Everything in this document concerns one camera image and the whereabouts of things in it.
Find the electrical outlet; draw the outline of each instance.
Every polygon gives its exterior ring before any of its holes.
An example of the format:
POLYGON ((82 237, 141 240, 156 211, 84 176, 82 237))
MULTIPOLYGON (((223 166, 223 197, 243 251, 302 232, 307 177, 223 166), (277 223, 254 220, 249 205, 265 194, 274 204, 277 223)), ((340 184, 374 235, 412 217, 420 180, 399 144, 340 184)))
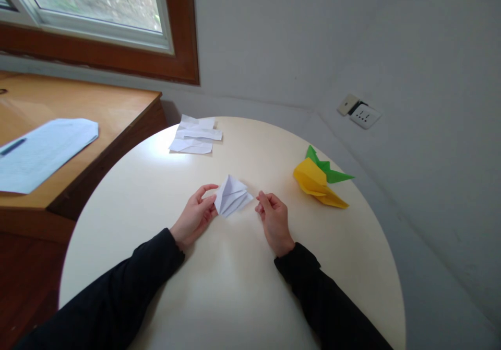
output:
POLYGON ((370 108, 366 104, 358 106, 350 119, 361 126, 363 129, 369 129, 379 118, 381 114, 370 108))
POLYGON ((348 94, 344 101, 339 105, 338 111, 341 115, 346 116, 348 112, 360 101, 356 96, 348 94))

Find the paper scrap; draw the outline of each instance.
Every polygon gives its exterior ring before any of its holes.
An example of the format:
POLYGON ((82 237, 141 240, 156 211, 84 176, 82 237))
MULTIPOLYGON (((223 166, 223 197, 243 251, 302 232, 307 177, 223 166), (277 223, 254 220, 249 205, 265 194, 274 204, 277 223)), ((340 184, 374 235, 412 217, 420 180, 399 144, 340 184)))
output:
POLYGON ((175 138, 169 149, 172 151, 182 151, 183 153, 207 154, 212 151, 212 143, 196 138, 175 138))
POLYGON ((349 206, 327 186, 327 176, 310 158, 306 158, 294 169, 294 177, 303 192, 320 202, 342 209, 349 206))
POLYGON ((182 115, 174 141, 169 149, 183 153, 206 154, 212 151, 212 140, 221 140, 223 133, 215 130, 214 118, 196 119, 182 115))
POLYGON ((354 179, 354 176, 344 174, 342 172, 334 171, 330 169, 330 161, 321 161, 317 157, 317 152, 313 146, 308 146, 306 151, 306 158, 311 158, 311 160, 322 170, 327 176, 328 183, 339 183, 344 180, 354 179))
POLYGON ((29 194, 92 143, 99 135, 96 122, 87 119, 56 119, 13 140, 26 141, 0 159, 0 191, 29 194))
POLYGON ((252 199, 253 196, 247 192, 247 186, 228 175, 217 192, 214 205, 218 213, 227 218, 234 211, 251 202, 252 199))

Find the table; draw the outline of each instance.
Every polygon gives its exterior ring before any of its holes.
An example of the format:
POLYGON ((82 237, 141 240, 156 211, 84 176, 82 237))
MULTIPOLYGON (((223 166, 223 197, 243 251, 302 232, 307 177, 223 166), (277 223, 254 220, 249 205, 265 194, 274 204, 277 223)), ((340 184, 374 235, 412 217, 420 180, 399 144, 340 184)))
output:
MULTIPOLYGON (((252 194, 274 192, 289 208, 294 240, 309 248, 395 350, 405 348, 400 281, 373 211, 351 181, 332 185, 341 210, 304 194, 292 176, 308 143, 270 124, 216 118, 212 154, 169 152, 176 126, 140 143, 106 175, 69 243, 59 306, 163 227, 204 183, 240 179, 252 194)), ((328 158, 320 151, 321 160, 328 158)), ((340 170, 332 161, 331 166, 340 170)), ((130 348, 318 348, 301 308, 273 264, 256 202, 218 216, 184 265, 153 299, 130 348)))
POLYGON ((56 118, 98 122, 99 138, 28 195, 0 192, 0 231, 68 243, 87 199, 129 150, 167 123, 158 91, 0 71, 0 145, 56 118))

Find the paper document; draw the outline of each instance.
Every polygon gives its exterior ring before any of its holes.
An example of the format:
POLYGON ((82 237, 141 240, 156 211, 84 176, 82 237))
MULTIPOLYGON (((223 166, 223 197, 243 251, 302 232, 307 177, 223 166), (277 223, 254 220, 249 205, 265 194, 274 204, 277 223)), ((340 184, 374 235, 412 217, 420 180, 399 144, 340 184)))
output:
POLYGON ((222 140, 223 132, 215 130, 214 118, 195 119, 181 116, 176 136, 169 149, 183 153, 206 154, 212 151, 212 140, 222 140))
POLYGON ((247 192, 247 186, 228 175, 217 192, 214 205, 219 215, 227 218, 234 211, 251 202, 252 199, 252 195, 247 192))
POLYGON ((1 153, 26 138, 24 143, 0 158, 0 191, 31 193, 98 135, 96 122, 56 119, 0 147, 1 153))

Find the white round table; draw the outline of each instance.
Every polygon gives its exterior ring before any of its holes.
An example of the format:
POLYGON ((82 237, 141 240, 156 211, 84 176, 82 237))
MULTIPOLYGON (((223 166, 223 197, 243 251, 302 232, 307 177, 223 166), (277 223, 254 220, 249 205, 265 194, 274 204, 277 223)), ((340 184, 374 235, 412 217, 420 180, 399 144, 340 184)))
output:
MULTIPOLYGON (((294 240, 316 255, 322 270, 395 350, 404 349, 404 305, 395 261, 360 191, 351 181, 330 185, 350 207, 323 205, 303 193, 292 176, 309 143, 263 122, 226 117, 216 122, 223 140, 214 143, 212 154, 170 152, 175 125, 140 143, 108 172, 69 243, 59 306, 171 227, 202 184, 221 184, 230 174, 254 196, 259 190, 273 192, 286 203, 294 240)), ((315 149, 320 160, 329 160, 315 149)), ((340 171, 332 161, 331 167, 340 171)), ((160 288, 131 348, 319 348, 273 264, 256 204, 214 219, 160 288)))

